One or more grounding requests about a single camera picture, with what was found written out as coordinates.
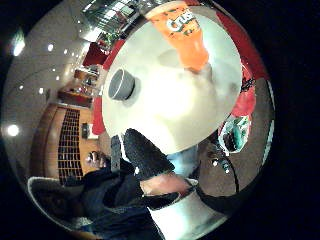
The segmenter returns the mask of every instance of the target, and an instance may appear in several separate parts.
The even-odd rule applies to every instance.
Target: ceiling light
[[[48,45],[48,51],[51,52],[53,50],[53,44]]]
[[[14,47],[13,56],[19,56],[25,46],[26,44],[24,43],[24,41],[18,42],[17,45]]]
[[[18,32],[14,35],[11,44],[13,46],[13,56],[19,56],[26,46],[22,29],[19,29]]]
[[[7,132],[10,136],[15,137],[19,134],[19,127],[17,125],[10,125],[7,128]]]

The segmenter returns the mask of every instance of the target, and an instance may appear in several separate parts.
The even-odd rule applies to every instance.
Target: round table
[[[171,154],[201,142],[228,117],[241,88],[240,56],[223,28],[195,15],[212,75],[210,66],[200,74],[185,70],[176,50],[147,22],[127,39],[106,78],[102,114],[110,137],[134,128]],[[125,101],[108,96],[110,79],[119,68],[135,77]]]

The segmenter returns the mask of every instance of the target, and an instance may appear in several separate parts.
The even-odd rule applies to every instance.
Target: orange drink bottle
[[[199,72],[205,66],[202,30],[184,1],[140,0],[139,10],[178,51],[185,68]]]

